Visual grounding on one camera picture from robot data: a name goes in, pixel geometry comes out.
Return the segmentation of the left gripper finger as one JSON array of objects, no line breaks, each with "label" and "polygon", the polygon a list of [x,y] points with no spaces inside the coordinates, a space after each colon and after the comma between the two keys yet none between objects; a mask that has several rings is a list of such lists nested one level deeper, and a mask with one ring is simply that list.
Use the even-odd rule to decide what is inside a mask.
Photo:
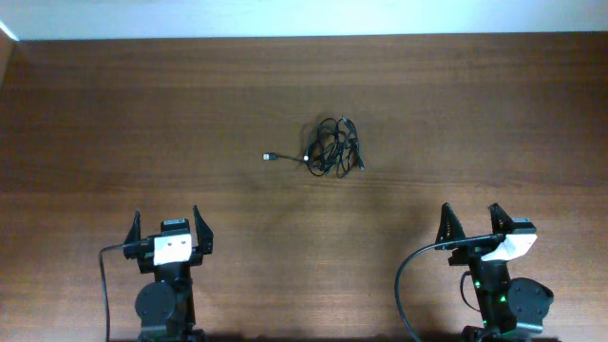
[{"label": "left gripper finger", "polygon": [[123,242],[123,256],[126,259],[134,259],[137,257],[141,240],[141,214],[140,211],[137,210],[132,225]]},{"label": "left gripper finger", "polygon": [[213,253],[214,233],[204,221],[197,205],[193,206],[198,247],[203,255]]}]

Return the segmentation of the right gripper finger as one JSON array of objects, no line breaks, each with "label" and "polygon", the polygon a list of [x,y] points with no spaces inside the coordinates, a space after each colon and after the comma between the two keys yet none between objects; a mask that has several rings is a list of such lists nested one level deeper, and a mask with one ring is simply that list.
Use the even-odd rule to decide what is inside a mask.
[{"label": "right gripper finger", "polygon": [[498,204],[493,203],[488,207],[493,234],[511,234],[513,231],[513,220]]},{"label": "right gripper finger", "polygon": [[441,208],[441,219],[435,242],[458,245],[465,239],[466,235],[462,223],[454,213],[451,205],[448,202],[444,203]]}]

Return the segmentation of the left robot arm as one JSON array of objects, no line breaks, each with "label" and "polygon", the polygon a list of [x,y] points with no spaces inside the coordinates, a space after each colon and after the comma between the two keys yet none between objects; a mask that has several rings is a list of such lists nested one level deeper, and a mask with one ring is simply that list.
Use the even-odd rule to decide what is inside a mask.
[{"label": "left robot arm", "polygon": [[197,206],[193,215],[193,221],[165,220],[158,234],[143,237],[137,214],[124,240],[124,257],[135,259],[141,274],[154,276],[139,291],[134,304],[141,320],[140,341],[207,339],[204,330],[196,327],[191,269],[213,253],[214,234]]}]

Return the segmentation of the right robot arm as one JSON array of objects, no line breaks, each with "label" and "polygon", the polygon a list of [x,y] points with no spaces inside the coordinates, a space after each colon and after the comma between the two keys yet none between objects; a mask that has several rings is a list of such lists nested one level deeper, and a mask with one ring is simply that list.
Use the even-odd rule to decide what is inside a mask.
[{"label": "right robot arm", "polygon": [[467,237],[449,203],[442,205],[438,250],[450,250],[451,266],[466,266],[477,298],[481,327],[466,326],[464,341],[529,341],[542,333],[553,292],[538,281],[512,278],[507,262],[524,256],[537,240],[528,218],[512,218],[497,203],[488,207],[492,232]]}]

